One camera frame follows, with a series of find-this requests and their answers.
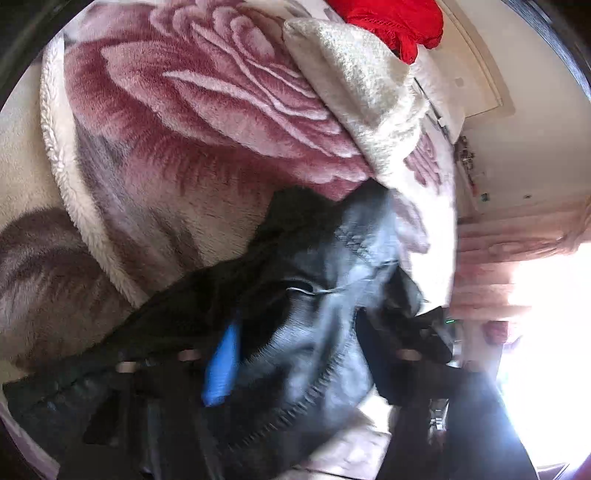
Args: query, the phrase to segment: pink rose pattern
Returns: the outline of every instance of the pink rose pattern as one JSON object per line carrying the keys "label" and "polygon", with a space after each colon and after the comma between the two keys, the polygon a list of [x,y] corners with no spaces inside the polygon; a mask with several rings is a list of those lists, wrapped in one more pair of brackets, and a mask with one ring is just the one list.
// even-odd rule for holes
{"label": "pink rose pattern", "polygon": [[148,168],[180,194],[213,174],[331,197],[368,176],[289,57],[280,19],[233,0],[97,4],[76,40],[70,104],[91,134],[124,145],[129,175]]}
{"label": "pink rose pattern", "polygon": [[423,132],[417,148],[404,159],[404,164],[414,173],[414,178],[424,187],[433,186],[439,195],[441,175],[437,164],[435,146],[429,136]]}

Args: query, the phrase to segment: white wall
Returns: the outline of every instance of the white wall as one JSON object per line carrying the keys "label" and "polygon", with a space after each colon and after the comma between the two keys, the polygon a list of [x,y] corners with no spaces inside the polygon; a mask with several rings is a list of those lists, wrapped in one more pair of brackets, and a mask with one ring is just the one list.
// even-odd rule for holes
{"label": "white wall", "polygon": [[[486,168],[487,212],[591,193],[591,103],[551,47],[501,0],[456,0],[486,43],[515,114],[465,131]],[[531,200],[523,199],[530,194]]]}

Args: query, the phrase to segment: rose print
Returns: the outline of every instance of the rose print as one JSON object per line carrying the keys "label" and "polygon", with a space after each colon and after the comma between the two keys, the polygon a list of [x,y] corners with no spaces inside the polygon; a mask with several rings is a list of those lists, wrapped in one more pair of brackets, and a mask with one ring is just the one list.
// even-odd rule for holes
{"label": "rose print", "polygon": [[414,172],[414,177],[424,187],[433,185],[440,193],[441,175],[433,142],[426,133],[421,135],[417,148],[404,159],[404,164]]}

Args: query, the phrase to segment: fabric fold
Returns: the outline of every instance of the fabric fold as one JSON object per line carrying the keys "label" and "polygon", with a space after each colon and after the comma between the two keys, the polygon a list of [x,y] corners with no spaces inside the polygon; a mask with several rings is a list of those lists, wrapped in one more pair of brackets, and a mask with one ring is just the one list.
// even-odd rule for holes
{"label": "fabric fold", "polygon": [[376,178],[395,185],[395,167],[417,146],[428,103],[408,65],[354,25],[293,18],[283,27],[292,58],[349,131]]}

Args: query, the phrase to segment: white sherpa lining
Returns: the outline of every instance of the white sherpa lining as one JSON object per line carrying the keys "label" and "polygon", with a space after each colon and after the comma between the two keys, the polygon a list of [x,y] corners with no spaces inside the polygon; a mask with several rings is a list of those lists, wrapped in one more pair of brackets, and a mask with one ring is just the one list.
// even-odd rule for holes
{"label": "white sherpa lining", "polygon": [[146,295],[125,274],[79,170],[74,114],[66,95],[62,35],[53,38],[43,54],[40,106],[47,157],[66,210],[111,282],[133,306],[138,307],[146,301]]}

